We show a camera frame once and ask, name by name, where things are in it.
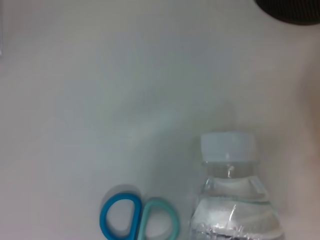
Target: plastic bottle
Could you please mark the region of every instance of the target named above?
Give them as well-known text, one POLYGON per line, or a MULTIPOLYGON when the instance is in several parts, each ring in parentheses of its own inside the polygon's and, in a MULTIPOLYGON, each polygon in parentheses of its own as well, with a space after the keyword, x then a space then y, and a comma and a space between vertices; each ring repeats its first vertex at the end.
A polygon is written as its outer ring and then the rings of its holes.
POLYGON ((268 194, 254 175, 256 141, 246 132, 201 136, 207 178, 190 221, 190 240, 284 240, 268 194))

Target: scissors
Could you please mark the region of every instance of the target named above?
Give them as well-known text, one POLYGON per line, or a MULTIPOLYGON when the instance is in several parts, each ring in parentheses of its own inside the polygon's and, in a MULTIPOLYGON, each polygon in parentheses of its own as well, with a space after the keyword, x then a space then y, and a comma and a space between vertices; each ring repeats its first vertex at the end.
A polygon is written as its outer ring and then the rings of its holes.
POLYGON ((106 201, 106 203, 102 207, 102 210, 100 213, 101 231, 108 240, 146 240, 145 233, 147 228, 147 222, 150 215, 150 211, 154 207, 161 208, 169 214, 172 221, 173 228, 172 228, 171 235, 166 240, 176 240, 180 231, 179 218, 176 211, 169 203, 159 198, 152 198, 149 201, 147 201, 147 203, 144 205, 144 208, 143 208, 142 201, 137 195, 132 193, 125 193, 125 192, 118 193, 112 196, 111 198, 109 198, 108 201, 106 201), (125 236, 125 237, 116 236, 107 225, 107 213, 109 209, 114 203, 120 200, 130 200, 134 204, 134 212, 133 212, 130 232, 128 236, 125 236))

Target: white bottle cap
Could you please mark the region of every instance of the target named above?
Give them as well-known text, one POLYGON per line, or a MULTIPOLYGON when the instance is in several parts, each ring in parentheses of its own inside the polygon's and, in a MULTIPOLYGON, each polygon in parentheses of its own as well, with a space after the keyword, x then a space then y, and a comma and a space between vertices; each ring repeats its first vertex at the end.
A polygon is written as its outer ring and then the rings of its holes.
POLYGON ((255 136, 248 132, 211 132, 201 136, 201 151, 206 163, 255 162, 255 136))

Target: bottle neck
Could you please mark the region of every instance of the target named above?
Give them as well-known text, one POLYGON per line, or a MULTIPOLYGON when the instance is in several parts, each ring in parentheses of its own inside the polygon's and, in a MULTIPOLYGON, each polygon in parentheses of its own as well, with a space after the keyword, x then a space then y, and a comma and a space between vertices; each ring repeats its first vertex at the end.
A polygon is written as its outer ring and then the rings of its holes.
POLYGON ((254 175, 254 164, 252 162, 209 162, 205 165, 208 177, 241 179, 254 175))

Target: black object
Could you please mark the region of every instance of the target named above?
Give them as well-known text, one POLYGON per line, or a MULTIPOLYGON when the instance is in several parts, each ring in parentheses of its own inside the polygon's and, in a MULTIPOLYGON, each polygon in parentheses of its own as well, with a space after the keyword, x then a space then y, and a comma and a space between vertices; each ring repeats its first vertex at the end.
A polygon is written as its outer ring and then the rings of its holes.
POLYGON ((320 24, 320 0, 255 0, 272 17, 290 24, 320 24))

